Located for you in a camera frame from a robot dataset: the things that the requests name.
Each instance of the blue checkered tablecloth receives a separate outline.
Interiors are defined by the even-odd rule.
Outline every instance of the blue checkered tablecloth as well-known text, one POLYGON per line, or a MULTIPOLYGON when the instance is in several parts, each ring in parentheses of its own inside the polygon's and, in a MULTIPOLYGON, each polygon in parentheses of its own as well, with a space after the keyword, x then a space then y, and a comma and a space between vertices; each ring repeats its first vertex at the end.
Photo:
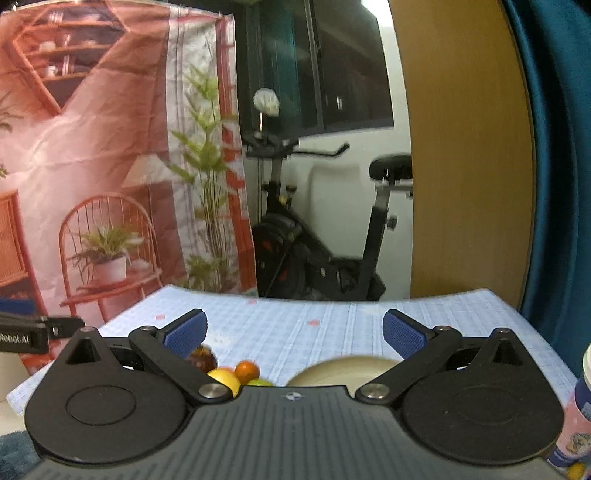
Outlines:
MULTIPOLYGON (((450 325, 466 336, 488 336, 495 327, 515 331, 563 402, 576 378, 539 333, 488 290, 446 297, 377 303, 325 303, 253 299, 164 287, 100 328, 104 337, 126 336, 142 325, 162 327, 193 308, 207 314, 205 343, 220 366, 254 360, 261 377, 276 385, 309 365, 343 355, 401 359, 384 341, 382 318, 398 309, 428 327, 450 325)), ((8 394, 22 414, 48 366, 8 394)))

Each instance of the beige plate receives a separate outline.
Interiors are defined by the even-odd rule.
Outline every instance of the beige plate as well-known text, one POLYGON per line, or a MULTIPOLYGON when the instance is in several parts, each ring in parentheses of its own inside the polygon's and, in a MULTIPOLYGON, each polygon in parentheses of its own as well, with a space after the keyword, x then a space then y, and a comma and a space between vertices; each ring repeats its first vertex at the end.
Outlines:
POLYGON ((370 380, 390 370, 397 360, 380 356, 342 356, 312 365, 287 382, 288 387, 325 387, 346 385, 349 394, 370 380))

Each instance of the white lamp shade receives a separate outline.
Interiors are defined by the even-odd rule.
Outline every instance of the white lamp shade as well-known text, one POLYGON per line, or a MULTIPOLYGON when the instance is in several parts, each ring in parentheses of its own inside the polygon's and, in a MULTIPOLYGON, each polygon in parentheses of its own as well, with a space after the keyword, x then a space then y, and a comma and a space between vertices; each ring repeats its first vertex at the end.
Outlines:
POLYGON ((266 116, 279 116, 279 98, 270 88, 257 90, 252 101, 255 108, 266 116))
POLYGON ((129 169, 121 187, 141 187, 161 181, 178 181, 178 177, 170 171, 158 155, 151 153, 140 155, 129 169))

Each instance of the floor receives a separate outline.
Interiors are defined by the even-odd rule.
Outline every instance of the floor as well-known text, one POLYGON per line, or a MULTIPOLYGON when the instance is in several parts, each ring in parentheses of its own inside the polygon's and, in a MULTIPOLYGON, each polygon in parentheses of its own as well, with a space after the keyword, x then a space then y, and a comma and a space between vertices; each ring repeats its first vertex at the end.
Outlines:
POLYGON ((22 418, 14 413, 6 401, 0 402, 0 436, 24 429, 22 418))

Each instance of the white wall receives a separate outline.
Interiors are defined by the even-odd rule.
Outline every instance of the white wall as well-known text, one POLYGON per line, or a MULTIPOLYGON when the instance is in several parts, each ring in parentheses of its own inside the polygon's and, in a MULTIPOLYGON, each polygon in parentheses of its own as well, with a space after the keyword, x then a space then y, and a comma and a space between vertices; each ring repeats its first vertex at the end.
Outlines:
MULTIPOLYGON (((318 135, 300 140, 301 148, 335 150, 344 142, 351 148, 338 159, 297 156, 284 162, 283 183, 298 186, 294 209, 336 254, 360 257, 369 215, 375 200, 368 168, 372 159, 408 153, 410 130, 398 44, 394 29, 380 27, 392 94, 394 127, 318 135)), ((256 161, 245 159, 251 219, 256 219, 256 161)), ((378 273, 386 285, 383 299, 408 298, 413 248, 413 201, 393 193, 390 214, 398 216, 396 230, 386 230, 378 273)))
POLYGON ((0 352, 0 402, 6 400, 6 395, 28 377, 27 370, 17 354, 0 352))

